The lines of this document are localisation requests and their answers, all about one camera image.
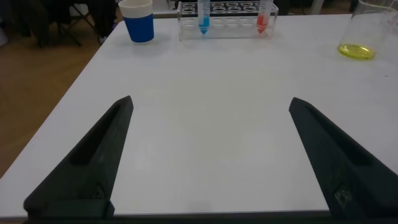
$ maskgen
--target test tube with red liquid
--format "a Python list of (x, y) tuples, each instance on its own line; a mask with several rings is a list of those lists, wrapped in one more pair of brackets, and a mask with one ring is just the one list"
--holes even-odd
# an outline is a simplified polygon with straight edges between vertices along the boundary
[(263, 33), (268, 26), (269, 16), (271, 15), (272, 3), (274, 0), (261, 0), (259, 15), (257, 17), (257, 30)]

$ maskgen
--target beaker with yellow liquid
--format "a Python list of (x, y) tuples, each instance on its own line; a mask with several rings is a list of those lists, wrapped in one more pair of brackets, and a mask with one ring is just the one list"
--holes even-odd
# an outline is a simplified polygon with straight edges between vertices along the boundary
[(398, 21), (398, 0), (358, 0), (338, 51), (358, 60), (373, 59), (391, 24)]

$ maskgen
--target test tube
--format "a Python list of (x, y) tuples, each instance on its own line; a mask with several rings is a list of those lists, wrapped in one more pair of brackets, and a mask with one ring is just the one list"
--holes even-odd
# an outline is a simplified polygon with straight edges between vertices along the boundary
[(261, 0), (259, 15), (257, 17), (257, 31), (263, 33), (268, 26), (269, 16), (271, 15), (272, 3), (274, 0)]
[(198, 0), (198, 23), (202, 34), (206, 34), (210, 26), (210, 0)]

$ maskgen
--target white table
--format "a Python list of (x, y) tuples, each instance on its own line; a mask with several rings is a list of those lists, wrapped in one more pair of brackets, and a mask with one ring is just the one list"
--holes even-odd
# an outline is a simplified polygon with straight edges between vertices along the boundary
[(398, 172), (397, 65), (340, 56), (349, 17), (280, 17), (272, 40), (185, 42), (176, 19), (159, 19), (149, 45), (120, 23), (0, 180), (0, 217), (26, 216), (24, 199), (126, 95), (116, 215), (327, 210), (294, 96)]

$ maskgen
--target blue cup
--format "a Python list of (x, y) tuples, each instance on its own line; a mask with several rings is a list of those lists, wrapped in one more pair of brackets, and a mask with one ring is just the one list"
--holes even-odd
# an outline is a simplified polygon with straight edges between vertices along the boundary
[(119, 8), (133, 42), (145, 43), (154, 38), (152, 0), (123, 0)]

